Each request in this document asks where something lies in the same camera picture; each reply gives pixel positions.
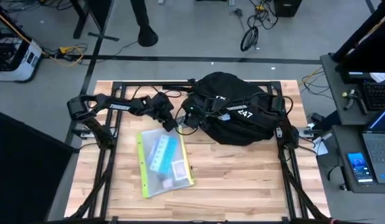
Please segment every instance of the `electronic device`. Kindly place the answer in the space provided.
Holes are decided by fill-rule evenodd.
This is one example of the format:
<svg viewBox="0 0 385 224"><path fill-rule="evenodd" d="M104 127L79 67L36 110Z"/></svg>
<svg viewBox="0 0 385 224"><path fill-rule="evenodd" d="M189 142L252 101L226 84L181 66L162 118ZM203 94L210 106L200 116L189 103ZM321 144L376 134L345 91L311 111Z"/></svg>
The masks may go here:
<svg viewBox="0 0 385 224"><path fill-rule="evenodd" d="M341 73L385 72L385 1L331 57Z"/></svg>
<svg viewBox="0 0 385 224"><path fill-rule="evenodd" d="M274 0L274 11L277 17L293 17L302 0Z"/></svg>
<svg viewBox="0 0 385 224"><path fill-rule="evenodd" d="M0 66L0 81L4 82L29 82L33 79L38 63L42 58L42 50L38 44L32 41L33 45L25 42L26 49L17 52L17 62L12 62L10 67Z"/></svg>
<svg viewBox="0 0 385 224"><path fill-rule="evenodd" d="M12 31L0 32L0 81L29 82L34 77L43 51L3 11L0 7L0 26ZM19 38L18 34L28 41Z"/></svg>
<svg viewBox="0 0 385 224"><path fill-rule="evenodd" d="M385 184L385 110L363 131L363 139L378 183Z"/></svg>
<svg viewBox="0 0 385 224"><path fill-rule="evenodd" d="M354 176L356 177L357 183L360 185L374 184L373 177L362 153L350 152L347 153L347 156Z"/></svg>
<svg viewBox="0 0 385 224"><path fill-rule="evenodd" d="M385 84L363 83L361 85L364 102L368 110L381 110L385 108Z"/></svg>

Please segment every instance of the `phone screen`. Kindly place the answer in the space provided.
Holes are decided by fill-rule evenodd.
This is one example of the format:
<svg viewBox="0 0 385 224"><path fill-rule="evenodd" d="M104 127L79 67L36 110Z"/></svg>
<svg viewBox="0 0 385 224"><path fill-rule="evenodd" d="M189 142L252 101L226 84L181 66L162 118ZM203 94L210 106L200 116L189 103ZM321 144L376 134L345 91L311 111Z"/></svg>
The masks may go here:
<svg viewBox="0 0 385 224"><path fill-rule="evenodd" d="M361 152L348 153L349 163L359 184L372 184L373 177Z"/></svg>

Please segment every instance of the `person's leg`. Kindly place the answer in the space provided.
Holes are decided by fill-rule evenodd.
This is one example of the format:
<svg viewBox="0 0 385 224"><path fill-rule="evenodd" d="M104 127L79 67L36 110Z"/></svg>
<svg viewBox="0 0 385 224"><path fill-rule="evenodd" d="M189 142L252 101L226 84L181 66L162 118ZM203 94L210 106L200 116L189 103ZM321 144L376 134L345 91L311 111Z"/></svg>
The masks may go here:
<svg viewBox="0 0 385 224"><path fill-rule="evenodd" d="M144 0L130 0L137 24L140 26L138 43L143 47L151 47L158 42L158 35L150 27L150 20L147 15L147 8Z"/></svg>

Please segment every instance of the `clear plastic bag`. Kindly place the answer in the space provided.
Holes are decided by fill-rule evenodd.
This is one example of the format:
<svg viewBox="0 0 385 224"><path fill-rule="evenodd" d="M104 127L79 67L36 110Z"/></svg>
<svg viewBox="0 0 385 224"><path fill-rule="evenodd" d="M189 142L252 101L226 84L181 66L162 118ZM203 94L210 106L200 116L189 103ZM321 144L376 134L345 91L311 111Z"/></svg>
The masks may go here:
<svg viewBox="0 0 385 224"><path fill-rule="evenodd" d="M183 136L175 130L143 131L137 135L137 150L144 198L194 184Z"/></svg>

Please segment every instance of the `concrete floor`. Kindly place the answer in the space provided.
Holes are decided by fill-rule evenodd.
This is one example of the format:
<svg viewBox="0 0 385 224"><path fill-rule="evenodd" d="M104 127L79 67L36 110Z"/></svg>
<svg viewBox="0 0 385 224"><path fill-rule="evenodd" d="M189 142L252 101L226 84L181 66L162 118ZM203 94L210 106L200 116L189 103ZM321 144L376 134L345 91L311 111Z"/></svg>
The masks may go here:
<svg viewBox="0 0 385 224"><path fill-rule="evenodd" d="M159 35L154 47L143 48L134 44L120 55L133 56L192 56L192 57L252 57L314 59L336 51L365 21L370 11L365 0L303 1L297 15L282 18L272 30L259 29L260 50L241 52L239 42L243 30L225 2L194 2L167 0L158 5L146 1L151 26ZM379 0L373 0L377 6ZM248 1L237 1L236 7L244 12L244 23L253 14ZM72 34L77 15L73 9L56 11L41 7L30 12L11 15L23 25L23 30L41 45L50 49L59 46L87 43L86 54L91 54L96 38L88 32L98 32L89 18L79 40ZM115 0L106 35L120 38L119 42L104 40L100 54L111 55L138 35L129 1ZM214 71L229 72L243 79L300 80L320 65L284 63L211 63L211 62L137 62L113 61L98 63L88 92L97 80L185 80L201 78ZM70 123L66 102L79 94L87 66L65 68L52 60L42 61L33 81L25 84L0 82L0 111L51 136L64 141ZM325 77L316 81L327 85ZM335 110L334 102L322 96L302 93L307 114L317 112L324 116ZM79 147L75 138L72 145ZM69 188L75 169L74 157L57 192L49 219L64 215ZM327 170L320 168L322 174ZM339 190L342 177L335 170L331 182L323 179L326 196L333 217L340 220L372 218L371 223L385 223L385 195L353 194Z"/></svg>

